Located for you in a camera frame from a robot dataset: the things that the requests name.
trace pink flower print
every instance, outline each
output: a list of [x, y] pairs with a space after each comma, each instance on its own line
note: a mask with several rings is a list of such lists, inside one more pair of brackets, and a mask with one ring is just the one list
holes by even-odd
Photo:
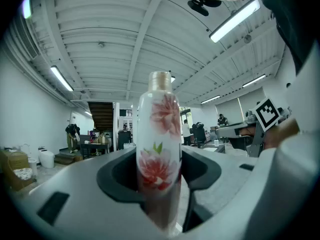
[[150, 121], [160, 134], [169, 131], [172, 137], [181, 137], [179, 105], [173, 95], [164, 95], [161, 103], [153, 103]]
[[177, 163], [170, 164], [170, 151], [162, 149], [162, 143], [157, 149], [141, 151], [139, 157], [143, 185], [150, 189], [165, 190], [172, 183], [172, 175], [177, 169]]

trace white bucket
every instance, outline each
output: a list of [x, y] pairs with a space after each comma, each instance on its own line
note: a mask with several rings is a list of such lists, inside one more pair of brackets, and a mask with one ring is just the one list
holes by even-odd
[[32, 175], [33, 176], [37, 176], [38, 175], [38, 170], [37, 170], [37, 160], [34, 159], [34, 158], [28, 158], [28, 162], [29, 162], [29, 165], [32, 169]]

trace white container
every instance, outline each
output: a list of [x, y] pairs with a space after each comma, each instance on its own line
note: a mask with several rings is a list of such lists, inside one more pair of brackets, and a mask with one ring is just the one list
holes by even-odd
[[29, 157], [28, 162], [29, 162], [29, 165], [32, 169], [32, 175], [37, 176], [38, 175], [37, 160]]
[[55, 155], [47, 149], [39, 150], [39, 160], [41, 165], [45, 168], [55, 167]]
[[153, 72], [140, 97], [136, 163], [145, 212], [168, 234], [176, 226], [181, 189], [181, 126], [171, 75]]

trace bottle holder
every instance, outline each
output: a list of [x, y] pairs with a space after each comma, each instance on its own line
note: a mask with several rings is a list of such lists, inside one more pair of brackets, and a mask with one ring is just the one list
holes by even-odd
[[[221, 167], [213, 160], [182, 147], [181, 173], [190, 191], [188, 208], [182, 227], [187, 232], [213, 216], [205, 207], [197, 203], [195, 191], [209, 188], [221, 175]], [[101, 190], [120, 203], [140, 204], [145, 210], [146, 198], [137, 185], [136, 149], [102, 166], [96, 181]]]

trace staircase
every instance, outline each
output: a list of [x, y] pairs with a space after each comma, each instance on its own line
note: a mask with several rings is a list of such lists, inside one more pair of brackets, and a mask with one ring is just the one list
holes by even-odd
[[114, 113], [112, 102], [88, 102], [94, 126], [99, 131], [113, 132]]

